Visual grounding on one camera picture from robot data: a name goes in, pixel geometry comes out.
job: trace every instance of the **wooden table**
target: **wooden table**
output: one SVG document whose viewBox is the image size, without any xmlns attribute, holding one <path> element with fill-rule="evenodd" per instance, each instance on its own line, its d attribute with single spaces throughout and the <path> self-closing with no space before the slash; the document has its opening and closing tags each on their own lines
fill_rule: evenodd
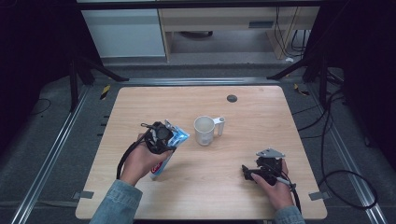
<svg viewBox="0 0 396 224">
<path fill-rule="evenodd" d="M 227 96 L 237 96 L 235 103 Z M 223 135 L 208 147 L 194 139 L 195 118 L 224 117 Z M 91 218 L 116 176 L 125 149 L 146 131 L 140 123 L 165 119 L 191 136 L 153 181 L 142 178 L 143 198 L 136 219 L 271 219 L 274 209 L 253 181 L 244 179 L 241 165 L 256 168 L 255 153 L 272 147 L 286 154 L 290 179 L 297 184 L 304 218 L 322 219 L 322 200 L 308 193 L 318 186 L 278 86 L 132 87 L 120 90 L 94 159 L 76 216 Z"/>
</svg>

